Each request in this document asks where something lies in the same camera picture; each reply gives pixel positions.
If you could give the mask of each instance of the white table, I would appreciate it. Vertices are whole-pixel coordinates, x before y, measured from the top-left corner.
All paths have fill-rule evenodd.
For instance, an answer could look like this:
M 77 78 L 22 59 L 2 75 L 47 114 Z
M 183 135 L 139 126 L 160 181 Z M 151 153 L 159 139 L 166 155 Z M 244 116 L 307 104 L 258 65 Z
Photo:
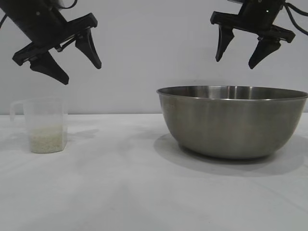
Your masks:
M 162 115 L 72 115 L 57 154 L 0 116 L 1 231 L 307 231 L 308 114 L 259 162 L 196 157 Z

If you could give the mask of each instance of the stainless steel bowl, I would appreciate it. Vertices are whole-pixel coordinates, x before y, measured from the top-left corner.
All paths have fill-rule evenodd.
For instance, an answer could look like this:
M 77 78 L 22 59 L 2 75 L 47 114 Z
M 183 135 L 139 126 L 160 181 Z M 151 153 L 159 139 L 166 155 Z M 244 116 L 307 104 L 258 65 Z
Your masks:
M 184 147 L 213 157 L 250 159 L 273 154 L 291 138 L 308 94 L 237 86 L 163 88 L 166 124 Z

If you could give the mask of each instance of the white backdrop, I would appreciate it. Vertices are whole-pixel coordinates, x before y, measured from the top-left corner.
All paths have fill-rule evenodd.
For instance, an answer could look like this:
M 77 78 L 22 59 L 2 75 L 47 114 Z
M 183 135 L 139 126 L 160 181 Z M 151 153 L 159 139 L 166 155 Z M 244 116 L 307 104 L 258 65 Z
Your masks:
M 291 1 L 308 11 L 308 1 Z M 53 51 L 70 76 L 68 86 L 11 60 L 29 40 L 7 20 L 0 30 L 0 114 L 8 113 L 12 101 L 55 95 L 67 98 L 70 113 L 156 113 L 156 90 L 177 85 L 308 91 L 308 38 L 292 26 L 285 10 L 276 24 L 295 31 L 293 43 L 283 42 L 279 51 L 250 70 L 247 63 L 257 36 L 235 30 L 235 39 L 216 63 L 218 26 L 210 24 L 210 16 L 214 10 L 238 13 L 240 6 L 227 0 L 79 0 L 62 13 L 68 20 L 90 12 L 97 17 L 99 27 L 92 33 L 103 69 L 96 70 L 74 45 L 60 54 Z M 308 28 L 308 18 L 296 19 Z

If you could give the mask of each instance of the cable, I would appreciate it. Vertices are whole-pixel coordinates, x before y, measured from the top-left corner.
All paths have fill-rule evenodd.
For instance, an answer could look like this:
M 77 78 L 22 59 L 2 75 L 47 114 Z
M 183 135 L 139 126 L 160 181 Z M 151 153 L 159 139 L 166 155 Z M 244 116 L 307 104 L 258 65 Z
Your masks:
M 8 15 L 4 15 L 4 17 L 1 19 L 1 21 L 0 21 L 0 28 L 2 27 L 4 21 L 5 21 L 5 19 L 6 19 L 7 17 L 8 17 Z
M 287 4 L 288 7 L 290 7 L 292 10 L 294 10 L 296 13 L 308 17 L 308 12 L 302 11 L 301 9 L 297 8 L 296 6 L 294 6 L 291 3 L 287 2 L 286 4 Z
M 293 15 L 292 15 L 292 13 L 291 13 L 291 11 L 290 11 L 290 8 L 289 8 L 289 4 L 286 3 L 286 2 L 283 3 L 285 9 L 287 10 L 287 13 L 288 13 L 288 15 L 289 15 L 289 17 L 290 17 L 290 20 L 291 20 L 292 24 L 295 26 L 296 29 L 298 29 L 300 32 L 302 32 L 303 34 L 305 34 L 305 35 L 308 36 L 308 31 L 306 31 L 306 30 L 304 30 L 303 28 L 301 28 L 301 27 L 296 23 L 295 19 L 293 18 Z
M 56 7 L 58 7 L 59 9 L 64 9 L 64 10 L 67 10 L 67 9 L 72 9 L 73 7 L 76 6 L 76 4 L 78 3 L 78 0 L 74 0 L 74 3 L 71 5 L 71 6 L 68 6 L 68 7 L 64 7 L 64 6 L 61 6 L 60 4 L 56 3 Z

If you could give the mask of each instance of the measuring cup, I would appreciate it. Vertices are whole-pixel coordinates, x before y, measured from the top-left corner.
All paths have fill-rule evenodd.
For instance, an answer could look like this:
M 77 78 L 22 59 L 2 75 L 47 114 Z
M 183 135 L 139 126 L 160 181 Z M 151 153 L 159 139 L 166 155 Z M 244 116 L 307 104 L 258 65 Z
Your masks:
M 67 112 L 61 98 L 37 98 L 11 104 L 11 121 L 15 108 L 23 105 L 30 151 L 55 153 L 62 151 L 67 143 Z

